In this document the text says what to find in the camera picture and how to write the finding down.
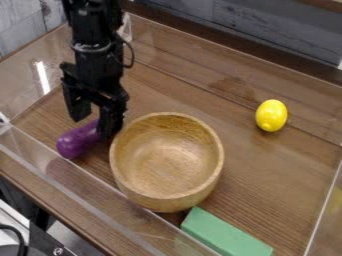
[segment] wall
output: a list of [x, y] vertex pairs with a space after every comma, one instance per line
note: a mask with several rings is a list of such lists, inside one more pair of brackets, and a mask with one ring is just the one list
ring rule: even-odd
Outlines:
[[298, 0], [138, 0], [330, 65], [342, 56], [342, 14]]
[[65, 21], [60, 0], [0, 0], [0, 57]]

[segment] wooden table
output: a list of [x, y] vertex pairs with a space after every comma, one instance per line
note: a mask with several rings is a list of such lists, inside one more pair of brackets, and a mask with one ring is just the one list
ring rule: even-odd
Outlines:
[[[341, 86], [145, 18], [133, 16], [133, 23], [138, 61], [123, 79], [131, 95], [127, 122], [151, 112], [177, 111], [201, 118], [214, 128], [226, 150], [225, 171], [218, 187], [201, 207], [273, 246], [274, 255], [302, 255], [341, 161]], [[42, 96], [44, 88], [35, 63], [43, 62], [47, 67], [50, 87], [58, 88], [14, 118], [12, 124], [51, 149], [55, 149], [60, 134], [86, 122], [75, 124], [71, 121], [59, 87], [62, 73], [58, 65], [62, 60], [73, 61], [74, 57], [69, 41], [70, 30], [63, 26], [0, 64], [2, 91], [7, 91], [7, 98], [24, 88], [27, 90], [26, 96], [11, 98], [16, 104], [3, 104], [10, 116], [31, 104], [32, 98]], [[282, 100], [290, 111], [285, 129], [272, 134], [257, 128], [254, 120], [256, 109], [269, 98]], [[109, 146], [110, 143], [99, 144], [74, 163], [115, 187]], [[23, 150], [32, 161], [44, 162], [34, 156], [31, 148]], [[20, 176], [24, 171], [20, 172], [18, 164], [10, 162], [7, 160], [7, 166], [16, 171], [0, 166], [3, 175], [27, 193], [31, 192], [32, 197], [42, 195], [43, 191], [32, 185], [39, 186], [36, 178], [26, 174], [32, 184], [23, 185]], [[106, 196], [98, 201], [91, 197], [97, 186], [90, 177], [69, 171], [75, 166], [59, 160], [44, 168], [66, 187], [73, 188], [77, 181], [83, 181], [79, 195], [109, 216], [117, 214], [118, 218], [127, 218], [123, 212], [115, 211], [114, 202], [110, 203], [113, 206], [107, 205], [110, 200], [102, 202]], [[54, 201], [54, 192], [38, 199], [79, 233], [85, 235], [86, 230], [85, 236], [113, 253], [105, 237], [99, 236], [105, 240], [97, 239], [90, 227], [83, 227], [90, 221], [102, 225], [99, 218], [90, 216], [90, 220], [78, 220], [82, 214], [74, 215], [69, 204], [65, 204], [70, 207], [66, 214], [54, 208], [50, 200]], [[186, 212], [162, 214], [175, 226], [185, 216]]]

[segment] green sponge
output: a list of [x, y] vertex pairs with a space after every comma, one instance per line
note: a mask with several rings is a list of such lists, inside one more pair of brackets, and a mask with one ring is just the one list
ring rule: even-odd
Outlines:
[[270, 256], [273, 248], [201, 208], [193, 208], [182, 230], [223, 256]]

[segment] lemon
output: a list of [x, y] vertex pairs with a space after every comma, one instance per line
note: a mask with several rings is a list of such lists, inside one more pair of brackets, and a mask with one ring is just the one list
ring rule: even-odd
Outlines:
[[262, 130], [276, 132], [288, 121], [288, 108], [280, 100], [266, 100], [257, 109], [257, 124]]

